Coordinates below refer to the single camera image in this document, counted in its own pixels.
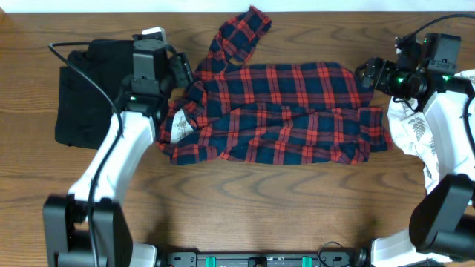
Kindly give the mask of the red navy plaid shirt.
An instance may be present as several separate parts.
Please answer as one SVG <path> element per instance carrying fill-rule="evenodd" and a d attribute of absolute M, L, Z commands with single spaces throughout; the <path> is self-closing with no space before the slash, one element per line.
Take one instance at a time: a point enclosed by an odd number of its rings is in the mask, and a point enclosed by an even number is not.
<path fill-rule="evenodd" d="M 170 162 L 354 165 L 390 150 L 384 111 L 351 70 L 336 62 L 250 63 L 271 25 L 256 7 L 221 25 L 160 126 L 157 146 Z"/>

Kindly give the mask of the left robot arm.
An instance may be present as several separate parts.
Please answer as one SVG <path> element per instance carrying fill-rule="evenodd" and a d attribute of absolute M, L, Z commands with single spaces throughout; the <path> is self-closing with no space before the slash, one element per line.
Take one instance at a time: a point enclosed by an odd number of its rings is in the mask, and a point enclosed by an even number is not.
<path fill-rule="evenodd" d="M 161 266 L 158 248 L 136 243 L 122 212 L 129 183 L 168 111 L 175 88 L 192 81 L 184 53 L 160 27 L 134 36 L 133 73 L 110 100 L 110 128 L 65 196 L 50 195 L 42 216 L 49 266 Z"/>

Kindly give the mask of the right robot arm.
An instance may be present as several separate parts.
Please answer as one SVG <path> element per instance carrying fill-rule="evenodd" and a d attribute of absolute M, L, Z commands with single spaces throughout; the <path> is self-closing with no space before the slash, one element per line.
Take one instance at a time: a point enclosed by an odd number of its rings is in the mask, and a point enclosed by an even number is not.
<path fill-rule="evenodd" d="M 395 40 L 396 62 L 378 57 L 356 69 L 363 88 L 415 99 L 439 163 L 437 186 L 416 206 L 406 230 L 372 242 L 372 266 L 442 266 L 474 258 L 474 100 L 471 80 L 456 75 L 461 39 L 429 33 Z"/>

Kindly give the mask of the white fern print cloth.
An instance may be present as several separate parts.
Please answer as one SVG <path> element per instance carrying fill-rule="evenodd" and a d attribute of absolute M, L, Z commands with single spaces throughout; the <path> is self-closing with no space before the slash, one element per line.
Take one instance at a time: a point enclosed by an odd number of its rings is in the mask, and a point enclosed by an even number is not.
<path fill-rule="evenodd" d="M 416 100 L 390 100 L 387 117 L 394 144 L 405 154 L 424 163 L 426 192 L 430 193 L 448 174 L 465 174 L 474 179 L 474 150 L 466 132 L 465 119 L 474 130 L 474 71 L 456 74 L 470 84 L 467 93 L 434 93 L 422 111 Z"/>

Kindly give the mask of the black folded garment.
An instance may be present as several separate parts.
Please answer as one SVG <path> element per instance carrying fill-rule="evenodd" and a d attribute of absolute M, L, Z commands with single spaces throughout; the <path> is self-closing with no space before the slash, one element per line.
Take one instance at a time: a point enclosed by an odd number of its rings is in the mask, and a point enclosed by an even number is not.
<path fill-rule="evenodd" d="M 67 60 L 95 82 L 107 96 L 117 98 L 122 80 L 133 73 L 133 42 L 92 41 L 86 50 L 73 50 Z M 97 149 L 111 124 L 105 97 L 69 67 L 59 69 L 59 107 L 55 140 L 59 144 Z"/>

